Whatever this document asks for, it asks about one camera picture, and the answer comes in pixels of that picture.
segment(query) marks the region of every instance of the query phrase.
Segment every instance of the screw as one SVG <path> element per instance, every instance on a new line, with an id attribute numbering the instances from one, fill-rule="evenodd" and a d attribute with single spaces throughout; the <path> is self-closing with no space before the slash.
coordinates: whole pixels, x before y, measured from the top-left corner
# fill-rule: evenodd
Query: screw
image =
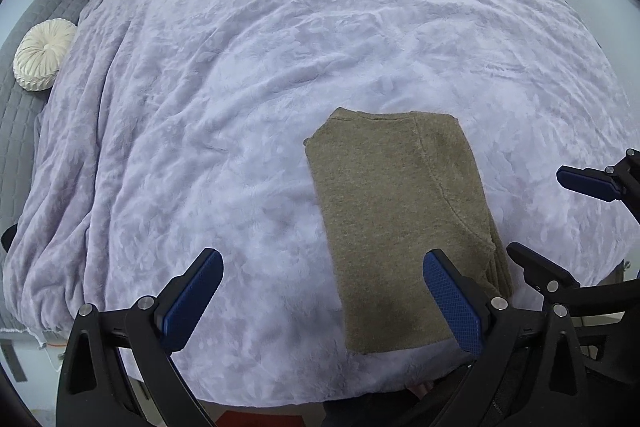
<path id="1" fill-rule="evenodd" d="M 154 305 L 154 302 L 156 302 L 156 300 L 153 297 L 142 297 L 138 300 L 138 308 L 141 310 L 148 310 Z"/>
<path id="2" fill-rule="evenodd" d="M 568 312 L 567 312 L 566 308 L 564 306 L 562 306 L 562 304 L 554 304 L 554 313 L 558 317 L 566 317 L 566 314 Z"/>
<path id="3" fill-rule="evenodd" d="M 86 317 L 92 311 L 94 311 L 94 305 L 83 304 L 82 306 L 80 306 L 80 309 L 78 310 L 78 315 L 81 315 L 82 317 Z"/>
<path id="4" fill-rule="evenodd" d="M 505 310 L 509 307 L 509 303 L 502 297 L 494 297 L 491 299 L 491 306 L 497 310 Z"/>

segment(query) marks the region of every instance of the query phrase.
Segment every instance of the quilted headboard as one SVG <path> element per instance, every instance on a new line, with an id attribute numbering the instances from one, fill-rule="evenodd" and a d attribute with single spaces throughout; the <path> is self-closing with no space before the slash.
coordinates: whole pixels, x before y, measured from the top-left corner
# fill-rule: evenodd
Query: quilted headboard
<path id="1" fill-rule="evenodd" d="M 63 18 L 78 24 L 87 3 L 88 0 L 34 0 L 0 48 L 0 234 L 18 221 L 29 194 L 34 121 L 49 97 L 49 91 L 28 92 L 17 84 L 15 51 L 27 31 L 45 20 Z M 5 256 L 0 248 L 0 331 L 22 331 L 23 325 L 4 306 L 1 267 Z"/>

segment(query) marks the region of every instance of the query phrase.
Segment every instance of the blue gripper pad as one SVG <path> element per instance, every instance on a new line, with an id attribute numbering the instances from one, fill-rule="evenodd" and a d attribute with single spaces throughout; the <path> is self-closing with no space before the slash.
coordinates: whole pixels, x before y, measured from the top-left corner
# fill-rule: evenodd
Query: blue gripper pad
<path id="1" fill-rule="evenodd" d="M 575 169 L 562 166 L 556 172 L 556 179 L 562 187 L 602 201 L 619 200 L 622 195 L 614 181 L 595 169 Z"/>
<path id="2" fill-rule="evenodd" d="M 484 347 L 481 319 L 433 251 L 424 256 L 422 276 L 460 349 L 479 357 Z"/>
<path id="3" fill-rule="evenodd" d="M 180 351 L 186 345 L 222 281 L 223 268 L 220 252 L 206 248 L 184 275 L 169 282 L 166 294 L 160 294 L 158 299 L 166 295 L 170 300 L 168 309 L 161 311 L 158 306 L 157 310 L 162 312 L 158 327 L 162 333 L 160 344 L 166 352 Z"/>

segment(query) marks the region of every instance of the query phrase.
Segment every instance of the lavender blanket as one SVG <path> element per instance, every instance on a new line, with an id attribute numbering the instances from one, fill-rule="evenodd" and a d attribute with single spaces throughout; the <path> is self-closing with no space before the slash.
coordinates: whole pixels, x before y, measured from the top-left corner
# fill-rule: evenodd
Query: lavender blanket
<path id="1" fill-rule="evenodd" d="M 93 0 L 44 116 L 8 308 L 68 329 L 83 303 L 129 307 L 214 247 L 225 277 L 174 355 L 197 397 L 275 406 L 440 377 L 463 360 L 453 341 L 344 347 L 303 146 L 338 106 L 457 117 L 503 241 L 582 283 L 628 251 L 621 204 L 555 180 L 639 136 L 563 0 Z M 515 301 L 535 295 L 520 283 Z"/>

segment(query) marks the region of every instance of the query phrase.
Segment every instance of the olive green sweater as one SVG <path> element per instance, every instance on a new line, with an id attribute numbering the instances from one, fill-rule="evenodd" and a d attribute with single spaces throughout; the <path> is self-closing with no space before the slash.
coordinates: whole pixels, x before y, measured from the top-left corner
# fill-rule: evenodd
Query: olive green sweater
<path id="1" fill-rule="evenodd" d="M 305 148 L 348 349 L 392 351 L 451 336 L 422 279 L 433 248 L 488 296 L 511 296 L 504 248 L 458 120 L 338 108 Z"/>

